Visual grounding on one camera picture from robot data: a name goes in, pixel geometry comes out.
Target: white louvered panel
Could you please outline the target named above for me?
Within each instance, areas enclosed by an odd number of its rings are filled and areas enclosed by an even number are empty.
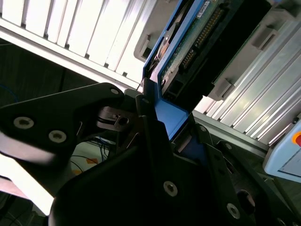
[[[194,110],[200,113],[206,113],[215,103],[215,100],[209,97],[203,97]]]
[[[62,18],[62,25],[60,27],[60,31],[57,39],[57,44],[61,47],[65,47],[67,43],[67,38],[71,28],[76,5],[77,5],[77,0],[67,0],[67,5]]]
[[[144,62],[138,60],[134,56],[134,49],[143,32],[144,26],[151,14],[153,7],[156,4],[156,0],[147,0],[143,8],[141,16],[135,26],[135,29],[131,35],[131,38],[127,44],[127,47],[122,55],[120,63],[116,69],[119,74],[127,73],[127,77],[140,83],[142,79],[142,71]]]
[[[266,131],[263,131],[262,134],[259,135],[258,140],[263,142],[264,144],[270,143],[270,141],[279,134],[279,132],[287,125],[292,122],[292,119],[296,117],[301,110],[301,99],[299,94],[299,99],[296,99],[285,111],[281,113],[281,115],[276,118]]]
[[[257,67],[253,70],[256,79],[252,82],[250,87],[236,100],[235,105],[227,112],[221,119],[221,122],[229,125],[236,126],[237,120],[243,116],[244,111],[253,107],[256,99],[260,98],[283,73],[283,68],[289,66],[292,62],[291,59],[301,49],[298,44],[301,40],[301,30],[295,34],[292,39],[285,44],[280,52],[269,62],[263,66]]]
[[[50,2],[50,0],[29,0],[26,30],[38,36],[44,36]]]
[[[109,1],[101,12],[88,49],[89,59],[104,65],[130,0]]]
[[[126,14],[118,30],[117,36],[110,50],[106,63],[109,69],[115,71],[122,57],[122,53],[127,46],[129,37],[135,27],[135,23],[139,19],[139,14],[145,4],[145,0],[131,0]]]
[[[47,30],[48,40],[56,43],[63,21],[67,0],[54,0]]]
[[[68,38],[69,50],[84,57],[87,53],[103,0],[79,0]]]
[[[268,126],[268,124],[277,117],[282,111],[284,111],[290,103],[292,103],[296,98],[301,95],[301,78],[293,84],[289,90],[276,99],[267,107],[265,111],[255,120],[251,125],[250,129],[246,133],[247,135],[257,138],[260,136],[261,132]]]
[[[213,114],[213,118],[223,119],[229,110],[236,104],[236,102],[241,98],[241,96],[248,90],[248,88],[252,85],[252,83],[256,80],[256,78],[261,74],[261,70],[264,67],[269,65],[269,62],[273,59],[273,57],[279,52],[286,44],[285,41],[290,39],[290,34],[292,30],[296,27],[296,24],[292,22],[287,22],[284,25],[282,31],[280,31],[280,35],[278,39],[270,46],[265,52],[261,55],[258,55],[256,60],[249,66],[249,68],[242,75],[242,80],[239,84],[236,85],[234,91],[229,95],[229,97],[223,102],[221,107]],[[248,101],[245,103],[241,103],[242,107],[248,104]]]
[[[239,123],[234,128],[240,132],[248,133],[261,117],[268,117],[266,112],[280,102],[280,98],[289,93],[291,87],[300,81],[301,77],[301,51],[292,58],[288,65],[284,65],[281,76],[259,95],[249,106]]]
[[[262,136],[266,133],[269,128],[274,125],[281,117],[283,117],[288,111],[288,109],[291,108],[291,106],[295,106],[294,103],[297,101],[300,101],[301,96],[301,79],[294,85],[289,92],[287,92],[279,101],[277,101],[274,106],[267,111],[265,115],[261,117],[262,123],[257,124],[258,127],[255,127],[254,130],[251,133],[251,137],[261,139]],[[298,115],[298,112],[300,112],[301,108],[295,108],[296,112],[293,112],[294,114]],[[289,116],[289,123],[292,121],[292,119],[295,116]]]
[[[273,44],[251,63],[224,101],[196,110],[271,144],[301,113],[301,22],[286,22]]]
[[[21,26],[24,0],[2,0],[2,18]]]

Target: blue bracket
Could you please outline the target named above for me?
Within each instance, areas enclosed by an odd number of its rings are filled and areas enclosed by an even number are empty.
[[[147,58],[144,68],[143,68],[143,77],[145,76],[146,65],[149,64],[150,60],[155,55],[155,50],[161,43],[161,40],[167,31],[167,28],[171,24],[173,17],[176,15],[176,12],[179,10],[183,0],[180,0],[178,5],[176,6],[175,11],[173,12],[172,16],[170,17],[167,25],[165,26],[163,32],[161,33],[156,45],[154,46],[152,52],[150,53],[149,57]],[[197,16],[199,10],[203,5],[204,0],[195,0],[188,11],[185,19],[183,20],[179,30],[177,31],[176,35],[174,36],[172,42],[170,43],[166,53],[164,54],[161,61],[158,63],[157,67],[152,72],[150,79],[156,82],[155,87],[155,109],[157,113],[157,118],[159,121],[162,121],[165,124],[167,134],[169,139],[171,139],[178,129],[183,125],[183,123],[187,120],[189,116],[189,112],[179,108],[178,106],[170,103],[169,101],[163,99],[161,93],[161,74],[166,67],[168,61],[172,57],[173,53],[175,52],[176,48],[180,44],[182,38],[184,37],[185,33],[187,32],[188,28],[190,27],[191,23]]]

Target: bolt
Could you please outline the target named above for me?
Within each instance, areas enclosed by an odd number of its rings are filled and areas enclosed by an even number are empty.
[[[233,205],[232,203],[228,203],[227,210],[233,218],[240,219],[239,210],[237,209],[237,207],[235,205]]]
[[[226,148],[228,148],[229,150],[232,149],[231,145],[229,145],[229,144],[225,144],[225,145],[226,145]]]
[[[112,92],[113,94],[119,94],[119,91],[116,90],[116,89],[113,89],[113,88],[111,88],[111,92]]]
[[[281,226],[286,226],[286,224],[284,223],[284,221],[283,221],[282,219],[277,218],[277,221],[279,222],[279,224],[280,224]]]
[[[60,130],[53,130],[48,135],[49,139],[55,143],[62,143],[67,139],[67,135]]]
[[[206,132],[206,128],[204,126],[200,126],[200,128],[203,132]]]
[[[172,197],[175,197],[178,194],[178,188],[171,181],[165,181],[163,184],[163,188],[164,188],[165,192]]]
[[[298,117],[295,117],[295,118],[293,119],[292,124],[296,124],[298,121],[299,121],[299,118],[298,118]]]
[[[34,121],[28,117],[17,117],[14,120],[14,126],[19,129],[29,129],[33,127]]]

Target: white panel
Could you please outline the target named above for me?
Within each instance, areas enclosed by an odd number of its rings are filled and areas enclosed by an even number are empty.
[[[212,115],[216,112],[216,110],[222,105],[222,103],[223,103],[224,101],[223,100],[220,100],[220,101],[216,101],[215,103],[214,103],[214,105],[210,108],[210,109],[208,109],[208,112],[207,112],[207,116],[209,116],[209,117],[212,117]]]
[[[122,90],[128,87],[136,88],[139,84],[124,76],[120,76],[107,68],[104,68],[82,56],[68,51],[48,40],[34,35],[25,29],[15,26],[0,18],[0,38],[31,51],[41,57],[53,61],[63,67],[75,71],[83,76],[98,82],[110,82],[121,87]]]
[[[281,130],[283,130],[292,119],[300,113],[301,96],[296,96],[295,101],[286,109],[283,109],[281,114],[271,121],[269,126],[258,136],[258,140],[264,144],[268,144]]]
[[[2,18],[21,26],[24,0],[2,0]]]
[[[116,39],[110,50],[106,63],[109,64],[109,69],[115,71],[122,57],[122,53],[127,45],[130,35],[138,20],[138,16],[144,6],[145,0],[133,0],[127,9]]]
[[[134,57],[134,50],[155,4],[156,0],[147,0],[116,70],[119,74],[126,72],[127,78],[138,83],[142,79],[144,62]]]
[[[256,60],[252,62],[249,68],[242,75],[242,81],[236,86],[234,91],[213,114],[214,119],[217,120],[226,116],[229,110],[236,104],[249,86],[260,75],[259,69],[267,66],[267,64],[273,59],[273,56],[275,56],[275,52],[278,52],[283,48],[283,46],[286,44],[286,41],[289,40],[292,30],[295,29],[296,26],[298,26],[297,22],[286,22],[284,24],[283,28],[279,31],[279,36],[275,42],[265,52],[258,55]]]
[[[205,113],[207,110],[215,103],[215,100],[211,99],[210,97],[203,96],[202,100],[196,106],[194,110]]]
[[[130,0],[110,0],[98,19],[88,49],[90,60],[104,65]]]
[[[75,13],[77,0],[68,0],[66,9],[63,15],[62,26],[57,39],[57,44],[61,47],[65,47],[67,43],[68,34],[73,20],[73,15]]]
[[[47,30],[48,40],[51,42],[57,42],[66,4],[67,0],[54,0]]]
[[[68,44],[70,51],[84,57],[96,26],[103,0],[79,1]]]
[[[275,80],[281,76],[283,67],[291,63],[291,59],[301,49],[301,45],[298,43],[299,40],[301,40],[301,30],[293,36],[268,65],[265,64],[262,67],[257,67],[253,71],[253,73],[259,74],[259,76],[222,118],[222,123],[235,126],[235,121],[239,119],[239,116],[248,107],[252,107],[255,99],[262,96]]]
[[[279,100],[275,101],[276,103],[272,108],[268,109],[267,112],[264,112],[264,115],[261,116],[261,120],[253,125],[253,128],[247,134],[253,138],[262,137],[263,133],[269,128],[271,123],[275,119],[281,117],[283,112],[289,108],[290,104],[292,104],[296,98],[300,97],[301,79],[299,79],[299,81],[297,81],[296,84],[293,85],[285,95],[283,95]]]
[[[29,0],[26,16],[26,30],[41,37],[44,36],[49,6],[50,0]]]
[[[287,93],[287,91],[300,80],[301,76],[301,51],[297,54],[298,58],[287,68],[284,66],[284,73],[278,78],[261,96],[251,104],[239,123],[234,126],[234,129],[240,132],[248,132],[252,129],[250,122],[255,123],[261,117],[267,117],[265,112],[273,107],[277,101]]]

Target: blue cable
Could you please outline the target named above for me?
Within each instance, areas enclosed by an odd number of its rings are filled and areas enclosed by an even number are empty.
[[[103,154],[104,156],[106,157],[106,159],[108,158],[108,155],[105,153],[105,148],[106,148],[106,145],[110,146],[112,144],[108,143],[107,141],[104,141],[101,137],[98,137],[99,140],[100,140],[100,143],[102,144],[102,147],[103,147]]]
[[[3,88],[3,89],[5,89],[5,90],[6,90],[7,92],[9,92],[11,95],[13,95],[16,103],[19,102],[19,101],[18,101],[17,95],[16,95],[10,88],[8,88],[8,87],[6,87],[6,86],[4,86],[4,85],[1,85],[1,84],[0,84],[0,87]]]

